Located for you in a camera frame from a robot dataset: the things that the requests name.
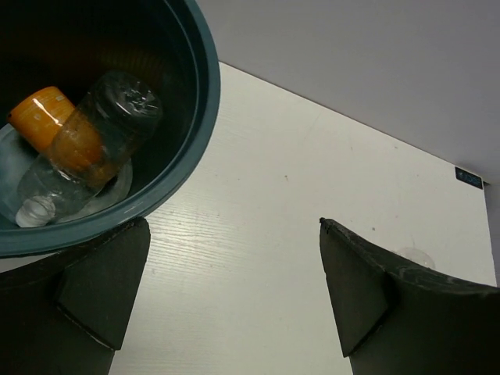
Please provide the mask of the clear bottle yellow cap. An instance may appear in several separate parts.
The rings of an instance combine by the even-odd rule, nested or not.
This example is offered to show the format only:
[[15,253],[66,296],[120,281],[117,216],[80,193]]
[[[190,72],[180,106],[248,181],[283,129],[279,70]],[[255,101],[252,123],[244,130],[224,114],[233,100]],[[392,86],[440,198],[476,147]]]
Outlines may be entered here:
[[434,260],[426,252],[419,250],[418,248],[401,248],[396,253],[401,257],[406,258],[421,266],[424,266],[431,270],[435,269]]

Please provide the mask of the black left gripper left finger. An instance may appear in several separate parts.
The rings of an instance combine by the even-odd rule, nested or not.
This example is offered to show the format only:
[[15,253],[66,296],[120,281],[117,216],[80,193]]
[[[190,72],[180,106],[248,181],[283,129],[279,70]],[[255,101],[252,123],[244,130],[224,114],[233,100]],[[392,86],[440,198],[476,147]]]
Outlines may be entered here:
[[1,274],[3,374],[107,374],[151,241],[144,218]]

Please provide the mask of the orange plastic bottle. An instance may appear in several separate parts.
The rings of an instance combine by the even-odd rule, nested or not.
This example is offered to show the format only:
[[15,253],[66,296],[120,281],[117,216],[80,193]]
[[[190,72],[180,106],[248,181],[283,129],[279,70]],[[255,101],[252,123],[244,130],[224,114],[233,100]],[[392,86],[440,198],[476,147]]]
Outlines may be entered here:
[[101,135],[57,87],[34,92],[11,109],[7,120],[60,168],[81,171],[102,158]]

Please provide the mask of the clear crushed plastic bottle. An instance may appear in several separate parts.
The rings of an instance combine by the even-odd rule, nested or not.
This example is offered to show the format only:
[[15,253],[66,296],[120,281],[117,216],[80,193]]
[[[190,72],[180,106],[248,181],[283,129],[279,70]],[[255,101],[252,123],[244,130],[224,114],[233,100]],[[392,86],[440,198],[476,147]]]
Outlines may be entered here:
[[162,116],[159,96],[143,80],[123,71],[105,73],[20,179],[16,224],[42,227],[102,210],[98,194]]

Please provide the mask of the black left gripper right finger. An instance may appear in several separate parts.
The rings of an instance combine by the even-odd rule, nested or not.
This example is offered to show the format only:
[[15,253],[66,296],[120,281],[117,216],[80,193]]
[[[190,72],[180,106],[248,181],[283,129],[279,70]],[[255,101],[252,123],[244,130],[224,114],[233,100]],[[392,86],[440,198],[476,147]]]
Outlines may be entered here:
[[421,266],[332,219],[320,253],[355,374],[496,374],[499,289]]

